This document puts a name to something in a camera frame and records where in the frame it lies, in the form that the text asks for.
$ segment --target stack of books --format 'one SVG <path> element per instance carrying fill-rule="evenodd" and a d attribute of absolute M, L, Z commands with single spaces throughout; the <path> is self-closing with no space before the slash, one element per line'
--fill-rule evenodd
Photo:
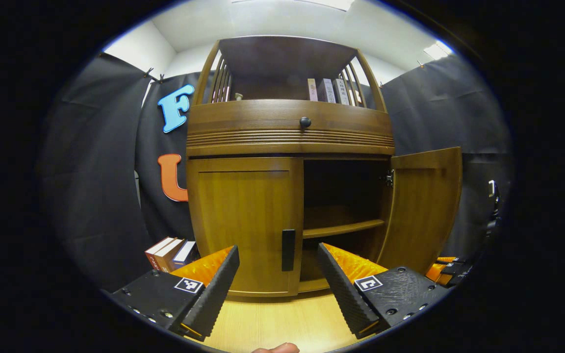
<path fill-rule="evenodd" d="M 198 259 L 195 241 L 166 237 L 145 251 L 152 267 L 171 272 Z"/>
<path fill-rule="evenodd" d="M 308 78 L 309 100 L 316 102 L 329 102 L 351 105 L 342 79 L 324 78 L 320 85 L 315 84 L 314 78 Z"/>

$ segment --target ceiling light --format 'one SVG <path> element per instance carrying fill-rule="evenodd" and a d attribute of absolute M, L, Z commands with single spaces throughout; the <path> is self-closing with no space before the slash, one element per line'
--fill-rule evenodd
<path fill-rule="evenodd" d="M 348 11 L 350 6 L 355 0 L 296 0 L 304 2 L 312 2 L 313 4 L 324 5 L 329 7 L 334 7 L 342 11 Z"/>
<path fill-rule="evenodd" d="M 453 51 L 448 46 L 446 46 L 446 44 L 440 42 L 439 40 L 435 42 L 435 44 L 424 49 L 424 53 L 433 58 L 433 60 L 446 58 L 448 54 L 452 52 Z"/>

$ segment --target black device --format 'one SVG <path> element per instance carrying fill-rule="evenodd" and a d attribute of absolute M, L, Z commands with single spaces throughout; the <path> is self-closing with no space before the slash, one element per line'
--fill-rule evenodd
<path fill-rule="evenodd" d="M 208 286 L 201 281 L 152 270 L 114 293 L 104 293 L 142 320 L 203 342 L 213 331 L 238 267 L 235 245 Z"/>
<path fill-rule="evenodd" d="M 406 266 L 350 283 L 323 243 L 318 261 L 351 333 L 361 339 L 409 319 L 449 291 Z"/>

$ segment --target cabinet door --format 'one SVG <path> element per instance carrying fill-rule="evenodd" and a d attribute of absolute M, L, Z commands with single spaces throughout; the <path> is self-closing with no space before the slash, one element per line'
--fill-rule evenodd
<path fill-rule="evenodd" d="M 296 295 L 303 164 L 299 158 L 190 159 L 189 209 L 202 256 L 237 245 L 231 295 Z M 293 229 L 294 232 L 283 232 Z"/>
<path fill-rule="evenodd" d="M 394 188 L 379 263 L 426 274 L 448 239 L 462 193 L 460 147 L 391 159 Z"/>

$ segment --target black fabric backdrop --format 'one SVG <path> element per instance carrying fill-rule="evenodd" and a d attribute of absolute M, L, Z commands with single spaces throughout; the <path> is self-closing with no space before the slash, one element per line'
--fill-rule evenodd
<path fill-rule="evenodd" d="M 210 87 L 213 75 L 214 72 L 209 75 L 208 87 Z M 199 77 L 200 73 L 194 72 L 167 78 L 162 82 L 153 82 L 141 110 L 134 169 L 139 174 L 141 211 L 148 231 L 155 241 L 167 236 L 195 240 L 189 205 L 187 202 L 173 201 L 164 194 L 161 185 L 161 170 L 157 162 L 158 157 L 163 154 L 182 156 L 182 161 L 177 166 L 178 185 L 188 190 L 185 152 L 189 112 L 182 112 L 186 116 L 186 123 L 169 133 L 164 133 L 163 110 L 158 105 L 158 101 L 184 85 L 191 84 L 196 87 Z M 193 95 L 187 97 L 191 105 Z"/>
<path fill-rule="evenodd" d="M 150 268 L 134 183 L 134 143 L 150 78 L 101 54 L 54 101 L 37 168 L 41 208 L 72 259 L 117 290 Z"/>
<path fill-rule="evenodd" d="M 479 74 L 454 54 L 385 83 L 381 93 L 396 156 L 462 148 L 462 196 L 441 254 L 472 255 L 493 210 L 488 181 L 498 183 L 502 200 L 511 186 L 511 135 L 498 101 Z"/>

